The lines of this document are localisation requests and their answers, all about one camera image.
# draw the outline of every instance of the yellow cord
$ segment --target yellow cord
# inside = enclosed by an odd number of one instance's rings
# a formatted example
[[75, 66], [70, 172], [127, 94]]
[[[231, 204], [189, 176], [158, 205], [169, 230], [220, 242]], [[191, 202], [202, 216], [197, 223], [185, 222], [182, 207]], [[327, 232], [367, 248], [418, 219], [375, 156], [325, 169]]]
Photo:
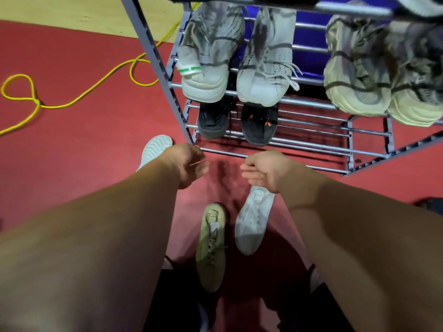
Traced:
[[[196, 3], [192, 6], [192, 9], [195, 10], [196, 7], [199, 5], [199, 3]], [[164, 35], [164, 37], [156, 44], [156, 46], [159, 46], [160, 44], [162, 44], [168, 37], [169, 35], [175, 30], [176, 27], [178, 27], [180, 25], [180, 21], [176, 22], [172, 28], [166, 33], [166, 35]], [[22, 126], [24, 126], [25, 124], [27, 124], [29, 121], [32, 120], [32, 118], [34, 116], [36, 116], [36, 114], [39, 112], [40, 108], [48, 108], [48, 109], [58, 109], [58, 108], [65, 108], [68, 107], [70, 105], [75, 104], [78, 100], [80, 100], [81, 98], [83, 98], [85, 95], [87, 95], [89, 92], [91, 92], [93, 89], [95, 89], [98, 85], [100, 85], [101, 83], [103, 83], [103, 81], [108, 78], [110, 75], [112, 75], [114, 72], [116, 72], [119, 68], [121, 68], [122, 66], [132, 63], [131, 67], [129, 68], [129, 76], [131, 78], [131, 80], [136, 83], [137, 85], [140, 86], [152, 86], [155, 85], [156, 83], [158, 83], [158, 79], [156, 79], [155, 81], [153, 81], [152, 83], [139, 83], [138, 81], [136, 81], [134, 79], [134, 76], [132, 74], [132, 72], [134, 71], [134, 67], [136, 66], [137, 62], [142, 61], [142, 62], [146, 62], [146, 63], [151, 63], [150, 61], [146, 60], [146, 59], [141, 59], [145, 56], [145, 53], [142, 53], [141, 55], [139, 55], [137, 58], [135, 59], [131, 59], [129, 61], [124, 61], [123, 63], [115, 66], [111, 71], [109, 71], [103, 78], [101, 78], [97, 83], [95, 83], [92, 87], [90, 87], [89, 89], [87, 89], [86, 91], [84, 91], [80, 96], [78, 96], [77, 98], [75, 98], [74, 100], [72, 100], [71, 102], [64, 104], [64, 105], [60, 105], [60, 106], [45, 106], [42, 105], [40, 100], [37, 99], [36, 97], [36, 88], [34, 85], [34, 81], [32, 80], [31, 77], [29, 77], [26, 74], [14, 74], [13, 76], [8, 77], [4, 83], [2, 84], [1, 88], [0, 88], [0, 92], [1, 94], [6, 98], [6, 99], [10, 99], [10, 100], [31, 100], [34, 101], [34, 103], [36, 104], [36, 107], [34, 109], [34, 111], [30, 114], [30, 116], [28, 116], [25, 120], [23, 120], [22, 122], [17, 123], [14, 126], [11, 126], [9, 128], [0, 130], [0, 136], [9, 133], [10, 131], [13, 131], [15, 129], [18, 129]], [[20, 77], [25, 77], [26, 79], [28, 79], [29, 83], [30, 83], [30, 92], [31, 92], [31, 97], [23, 97], [23, 98], [15, 98], [13, 96], [9, 96], [6, 94], [6, 87], [8, 86], [8, 84], [13, 81], [15, 78], [20, 78]]]

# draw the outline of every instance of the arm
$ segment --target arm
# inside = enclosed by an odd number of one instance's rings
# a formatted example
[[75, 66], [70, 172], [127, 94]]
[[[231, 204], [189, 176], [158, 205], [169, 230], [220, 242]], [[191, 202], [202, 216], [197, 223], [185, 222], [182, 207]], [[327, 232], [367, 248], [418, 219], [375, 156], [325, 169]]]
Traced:
[[126, 180], [0, 236], [0, 329], [141, 331], [175, 196], [208, 171], [175, 145]]
[[243, 177], [280, 192], [354, 329], [443, 329], [443, 217], [339, 183], [277, 152]]

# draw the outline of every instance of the person's left hand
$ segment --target person's left hand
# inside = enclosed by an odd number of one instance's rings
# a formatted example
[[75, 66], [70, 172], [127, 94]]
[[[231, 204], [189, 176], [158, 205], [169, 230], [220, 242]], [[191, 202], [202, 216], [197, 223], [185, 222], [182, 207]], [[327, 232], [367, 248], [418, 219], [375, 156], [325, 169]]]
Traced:
[[209, 162], [204, 161], [205, 157], [197, 145], [181, 143], [167, 148], [158, 158], [179, 171], [179, 189], [186, 189], [209, 171]]

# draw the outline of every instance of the light wood panel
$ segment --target light wood panel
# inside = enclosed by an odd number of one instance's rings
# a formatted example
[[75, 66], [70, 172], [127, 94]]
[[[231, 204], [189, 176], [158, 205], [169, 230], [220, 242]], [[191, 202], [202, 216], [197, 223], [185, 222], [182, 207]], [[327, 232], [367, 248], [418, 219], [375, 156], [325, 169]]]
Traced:
[[[139, 0], [154, 39], [180, 20], [181, 4]], [[0, 19], [136, 37], [120, 0], [0, 0]], [[172, 34], [168, 42], [173, 42]]]

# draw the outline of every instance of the blue backdrop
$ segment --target blue backdrop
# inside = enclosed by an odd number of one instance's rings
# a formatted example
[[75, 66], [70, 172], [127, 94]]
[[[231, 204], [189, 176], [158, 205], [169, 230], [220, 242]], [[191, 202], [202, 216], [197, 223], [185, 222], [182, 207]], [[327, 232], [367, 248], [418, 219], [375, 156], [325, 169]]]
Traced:
[[[346, 3], [350, 0], [323, 0], [333, 2]], [[397, 8], [399, 4], [395, 0], [363, 0], [371, 6], [383, 6], [391, 9]], [[258, 12], [257, 6], [247, 6], [249, 16], [256, 17]], [[313, 23], [326, 25], [331, 18], [331, 15], [308, 13], [304, 11], [297, 11], [297, 22]], [[245, 38], [251, 37], [252, 28], [254, 23], [252, 21], [246, 22]], [[325, 33], [319, 30], [296, 28], [294, 33], [294, 44], [316, 46], [326, 48]], [[238, 61], [241, 61], [245, 47], [243, 47], [236, 55]], [[323, 70], [329, 60], [328, 54], [323, 53], [311, 53], [305, 51], [293, 52], [294, 63], [303, 71], [306, 72], [305, 76], [323, 77]]]

